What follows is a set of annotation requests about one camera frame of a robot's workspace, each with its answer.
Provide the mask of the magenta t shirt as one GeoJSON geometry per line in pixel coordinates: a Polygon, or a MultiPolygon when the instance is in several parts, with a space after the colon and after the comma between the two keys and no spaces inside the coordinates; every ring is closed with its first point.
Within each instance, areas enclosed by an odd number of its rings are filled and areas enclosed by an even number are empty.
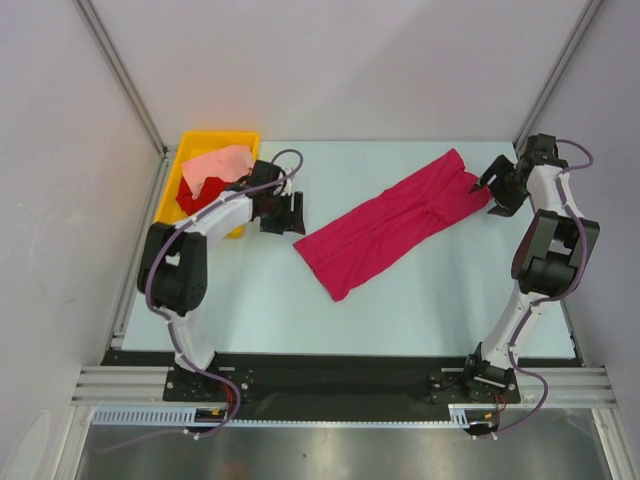
{"type": "Polygon", "coordinates": [[[427,238],[483,209],[489,190],[454,149],[294,243],[331,299],[381,274],[427,238]]]}

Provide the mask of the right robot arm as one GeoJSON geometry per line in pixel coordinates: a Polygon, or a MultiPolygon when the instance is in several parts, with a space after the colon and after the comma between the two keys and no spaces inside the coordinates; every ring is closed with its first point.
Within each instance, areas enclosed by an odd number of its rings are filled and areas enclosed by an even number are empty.
{"type": "Polygon", "coordinates": [[[560,139],[527,138],[517,162],[497,157],[472,186],[488,191],[490,214],[513,216],[526,202],[533,219],[512,261],[514,287],[497,324],[465,361],[460,384],[474,402],[513,391],[522,347],[554,303],[579,285],[600,234],[577,207],[569,180],[574,166],[559,155],[560,139]]]}

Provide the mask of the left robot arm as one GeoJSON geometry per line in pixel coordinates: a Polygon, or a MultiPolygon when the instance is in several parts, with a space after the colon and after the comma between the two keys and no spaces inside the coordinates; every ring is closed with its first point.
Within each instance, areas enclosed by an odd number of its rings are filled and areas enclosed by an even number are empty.
{"type": "Polygon", "coordinates": [[[163,318],[176,363],[190,370],[185,385],[199,399],[214,397],[221,387],[220,374],[209,368],[216,348],[198,312],[207,295],[208,253],[254,220],[264,233],[305,234],[303,193],[291,189],[302,162],[285,169],[258,160],[249,175],[195,214],[174,224],[155,222],[147,231],[137,289],[147,308],[163,318]]]}

